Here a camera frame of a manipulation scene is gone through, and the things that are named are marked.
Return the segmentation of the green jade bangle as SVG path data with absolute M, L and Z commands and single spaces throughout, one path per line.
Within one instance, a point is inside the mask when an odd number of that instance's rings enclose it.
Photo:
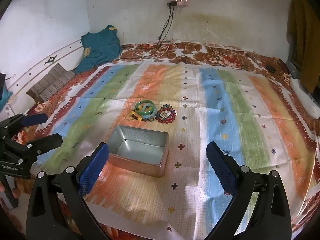
M 134 108 L 135 112 L 141 116 L 150 115 L 155 111 L 155 109 L 155 104 L 150 100 L 139 101 L 136 103 Z

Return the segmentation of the striped brown cushion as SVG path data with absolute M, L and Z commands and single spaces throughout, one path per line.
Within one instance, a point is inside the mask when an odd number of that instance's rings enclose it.
M 75 73 L 72 70 L 66 71 L 61 64 L 57 63 L 49 73 L 35 83 L 26 94 L 33 98 L 36 103 L 44 103 L 74 76 Z

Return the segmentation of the silver metal tin box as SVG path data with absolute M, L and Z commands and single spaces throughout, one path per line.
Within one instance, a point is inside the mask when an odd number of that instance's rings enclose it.
M 117 125 L 110 135 L 108 161 L 119 168 L 161 178 L 169 153 L 169 133 Z

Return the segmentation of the teal shirt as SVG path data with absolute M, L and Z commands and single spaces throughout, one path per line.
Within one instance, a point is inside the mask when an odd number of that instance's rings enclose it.
M 120 40 L 117 37 L 117 29 L 108 25 L 98 33 L 87 33 L 81 37 L 84 48 L 84 57 L 73 70 L 80 74 L 102 64 L 106 64 L 118 58 L 121 54 Z

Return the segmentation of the pink power strip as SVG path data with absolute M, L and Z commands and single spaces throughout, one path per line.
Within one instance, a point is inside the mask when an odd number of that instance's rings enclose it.
M 169 5 L 175 5 L 178 7 L 186 7 L 189 0 L 168 0 Z

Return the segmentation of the mustard yellow hanging cloth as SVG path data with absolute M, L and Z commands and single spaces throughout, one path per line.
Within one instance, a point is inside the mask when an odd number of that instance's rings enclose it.
M 288 34 L 295 44 L 293 60 L 300 66 L 300 83 L 312 93 L 319 82 L 319 19 L 307 0 L 292 0 Z

